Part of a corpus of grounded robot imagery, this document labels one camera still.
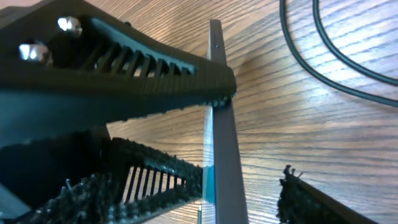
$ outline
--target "metal bolt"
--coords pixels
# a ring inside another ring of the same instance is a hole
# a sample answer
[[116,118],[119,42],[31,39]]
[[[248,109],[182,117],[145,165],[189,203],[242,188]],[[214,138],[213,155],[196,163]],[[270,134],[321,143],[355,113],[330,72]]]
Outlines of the metal bolt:
[[83,29],[80,21],[72,16],[61,17],[58,19],[58,26],[65,32],[71,32],[76,36],[80,36]]
[[19,46],[21,59],[32,62],[52,64],[52,54],[49,48],[44,44],[21,44]]

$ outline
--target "tabletop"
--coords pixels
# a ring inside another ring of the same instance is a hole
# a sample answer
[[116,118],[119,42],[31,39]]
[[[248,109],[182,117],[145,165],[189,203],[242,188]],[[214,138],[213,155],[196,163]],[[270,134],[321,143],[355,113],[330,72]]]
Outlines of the tabletop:
[[[276,0],[88,0],[153,39],[206,57],[208,24],[223,24],[250,223],[278,223],[278,179],[291,164],[302,179],[379,223],[398,223],[398,110],[349,96],[313,78],[290,53]],[[5,0],[30,5],[37,0]],[[398,89],[354,72],[317,34],[312,3],[288,1],[288,22],[302,56],[340,84],[398,99]],[[333,43],[371,70],[398,78],[398,1],[322,0]],[[112,136],[203,161],[205,108],[108,124]],[[196,223],[198,203],[149,223]]]

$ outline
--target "wire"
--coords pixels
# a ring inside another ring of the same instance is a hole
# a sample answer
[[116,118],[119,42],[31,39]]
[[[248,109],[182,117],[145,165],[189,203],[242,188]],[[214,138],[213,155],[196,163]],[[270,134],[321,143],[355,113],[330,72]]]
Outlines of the wire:
[[337,90],[340,90],[342,92],[345,92],[347,94],[357,96],[360,98],[363,98],[365,100],[370,100],[374,101],[376,103],[381,103],[384,105],[389,105],[389,106],[395,106],[398,107],[398,101],[397,100],[392,100],[388,99],[382,96],[377,96],[373,95],[370,93],[365,93],[359,90],[355,90],[353,88],[341,85],[337,82],[334,82],[333,80],[328,79],[327,77],[323,76],[321,73],[317,72],[315,69],[313,69],[299,54],[297,49],[295,48],[293,44],[293,40],[289,34],[289,29],[287,27],[287,21],[286,21],[286,0],[280,0],[279,1],[279,14],[280,14],[280,22],[282,24],[282,31],[285,36],[285,40],[287,45],[289,46],[290,51],[292,52],[294,58],[297,60],[297,62],[312,76],[314,76],[316,79],[320,80],[324,84],[333,87]]
[[315,26],[317,27],[318,33],[323,41],[323,43],[328,47],[328,49],[336,56],[336,58],[340,59],[343,63],[351,67],[352,69],[356,70],[367,77],[373,78],[383,83],[387,83],[393,86],[398,86],[398,80],[395,78],[387,77],[385,75],[381,75],[377,72],[374,72],[364,66],[354,62],[353,60],[349,59],[346,55],[341,53],[337,47],[333,44],[333,42],[328,37],[324,26],[322,25],[322,21],[320,19],[319,13],[319,0],[313,0],[312,2],[312,11],[313,11],[313,20],[315,21]]

